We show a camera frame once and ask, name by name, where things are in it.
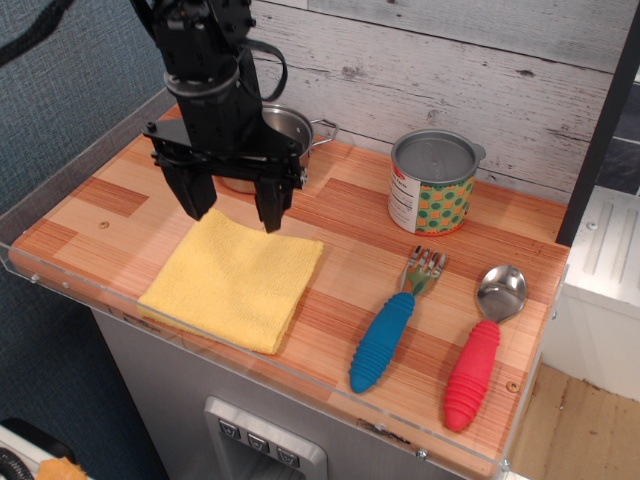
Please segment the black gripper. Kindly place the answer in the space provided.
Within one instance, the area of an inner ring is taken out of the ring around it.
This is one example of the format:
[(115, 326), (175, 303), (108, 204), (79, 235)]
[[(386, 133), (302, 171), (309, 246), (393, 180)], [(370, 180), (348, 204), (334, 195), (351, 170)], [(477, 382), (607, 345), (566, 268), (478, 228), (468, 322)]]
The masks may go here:
[(305, 182), (306, 147), (270, 126), (263, 100), (238, 82), (169, 82), (167, 89), (181, 118), (149, 122), (143, 134), (184, 211), (200, 221), (216, 202), (212, 178), (238, 179), (255, 184), (265, 231), (279, 230), (293, 189)]

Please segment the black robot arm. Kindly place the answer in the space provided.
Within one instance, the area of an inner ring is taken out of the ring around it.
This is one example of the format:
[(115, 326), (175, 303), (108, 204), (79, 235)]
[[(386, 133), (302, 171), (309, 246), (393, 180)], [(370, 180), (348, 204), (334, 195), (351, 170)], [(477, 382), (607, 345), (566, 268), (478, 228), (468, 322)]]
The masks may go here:
[(281, 95), (288, 74), (281, 74), (271, 94), (261, 94), (254, 52), (284, 57), (249, 39), (255, 25), (249, 2), (135, 1), (132, 6), (161, 53), (165, 86), (181, 113), (178, 120), (148, 123), (143, 133), (184, 211), (201, 219), (217, 199), (214, 178), (239, 179), (253, 183), (265, 230), (278, 230), (294, 190), (304, 183), (304, 148), (264, 119), (264, 104)]

